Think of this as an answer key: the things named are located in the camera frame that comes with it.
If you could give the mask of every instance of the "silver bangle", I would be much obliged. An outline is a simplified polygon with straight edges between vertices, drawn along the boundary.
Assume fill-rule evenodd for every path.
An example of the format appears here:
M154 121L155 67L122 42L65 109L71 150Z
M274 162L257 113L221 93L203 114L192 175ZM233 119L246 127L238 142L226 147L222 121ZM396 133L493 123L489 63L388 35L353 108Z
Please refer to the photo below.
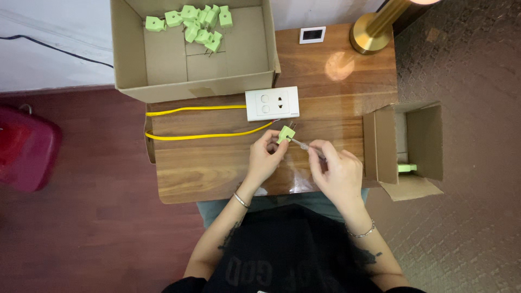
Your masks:
M247 209L250 208L249 205L246 205L246 204L242 201L242 199L237 195L237 193L234 192L233 195L235 196L235 198L236 198L240 203L242 203L242 205L243 205L245 208L247 208Z
M355 234L349 232L347 224L345 224L345 230L349 233L349 235L351 235L353 237L356 237L356 238L366 237L367 235L369 235L369 233L373 232L373 230L376 229L376 227L375 227L375 220L371 219L371 222L373 223L373 226L371 227L371 230L369 230L366 234L355 235Z

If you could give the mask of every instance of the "screwdriver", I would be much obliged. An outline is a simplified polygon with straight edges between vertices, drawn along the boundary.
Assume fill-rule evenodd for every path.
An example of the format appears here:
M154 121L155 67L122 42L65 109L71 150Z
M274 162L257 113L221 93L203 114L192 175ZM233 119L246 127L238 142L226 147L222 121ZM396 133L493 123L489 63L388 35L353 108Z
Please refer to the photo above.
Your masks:
M296 140L294 138L290 138L289 136L286 136L286 138L291 139L291 141L293 141L294 143L298 144L300 146L300 148L305 150L305 151L307 151L309 149L309 145L307 145L307 144L305 144L303 142L299 142L298 140ZM324 160L324 162L327 163L326 156L324 156L324 153L321 150L315 149L315 152L317 152L319 158L321 158L322 160Z

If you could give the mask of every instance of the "hand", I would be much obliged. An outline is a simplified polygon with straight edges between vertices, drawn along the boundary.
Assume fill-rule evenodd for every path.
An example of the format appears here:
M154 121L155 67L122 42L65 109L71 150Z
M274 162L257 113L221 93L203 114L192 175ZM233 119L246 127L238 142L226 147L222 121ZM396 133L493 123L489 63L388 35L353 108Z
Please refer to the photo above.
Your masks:
M284 139L280 145L278 130L268 130L250 147L250 165L244 181L252 181L257 188L277 169L288 150L289 141Z
M363 207L362 162L346 150L337 152L331 142L326 140L315 140L309 146L309 164L313 180L327 198L339 210L360 207L360 203ZM326 156L326 171L322 169L314 148L321 149Z

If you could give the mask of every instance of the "white wall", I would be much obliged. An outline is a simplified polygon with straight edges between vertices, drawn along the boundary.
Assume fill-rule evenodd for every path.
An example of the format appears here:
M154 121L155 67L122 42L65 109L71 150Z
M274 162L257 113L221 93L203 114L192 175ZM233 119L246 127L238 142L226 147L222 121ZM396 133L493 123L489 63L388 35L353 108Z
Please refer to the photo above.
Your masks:
M277 30L355 21L383 0L271 0ZM2 0L0 36L25 34L112 64L108 0ZM114 83L110 67L26 39L0 40L0 92Z

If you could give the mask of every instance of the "light green plug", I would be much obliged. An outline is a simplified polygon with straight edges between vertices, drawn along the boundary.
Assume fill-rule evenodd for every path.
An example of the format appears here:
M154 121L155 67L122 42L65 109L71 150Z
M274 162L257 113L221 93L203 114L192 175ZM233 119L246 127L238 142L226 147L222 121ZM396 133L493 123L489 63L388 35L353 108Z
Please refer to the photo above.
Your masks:
M194 21L197 19L199 15L200 9L195 9L192 5L184 5L183 10L181 10L181 17L185 21Z
M194 41L204 45L210 41L210 33L207 30L199 30Z
M147 16L145 28L149 31L166 31L166 23L164 19L161 20L155 16Z
M218 31L215 31L213 34L209 34L209 42L206 43L204 46L210 49L213 53L216 53L217 50L219 50L219 48L221 47L222 34L220 34Z
M398 173L416 171L416 164L398 164Z
M185 21L184 25L187 26L187 29L184 31L184 39L191 43L195 40L197 32L201 29L201 23L197 20L194 20L193 22Z
M293 129L289 128L288 126L284 125L284 127L279 133L279 140L277 140L277 143L280 144L284 139L291 141L294 135L295 131L293 131Z
M221 12L219 13L219 22L221 23L221 27L231 28L233 27L233 22L231 21L231 13L228 10L228 5L220 7Z
M208 5L205 5L204 10L199 11L199 15L197 16L197 21L201 24L204 24L204 20L206 19L206 16L208 15L208 12L212 8Z
M219 6L215 4L213 8L208 11L208 15L206 15L206 18L204 19L204 26L206 27L206 30L212 30L215 27L217 24L217 17L219 16L219 12L221 12L221 9L219 9Z
M176 27L183 22L181 12L175 10L165 13L165 20L169 27Z

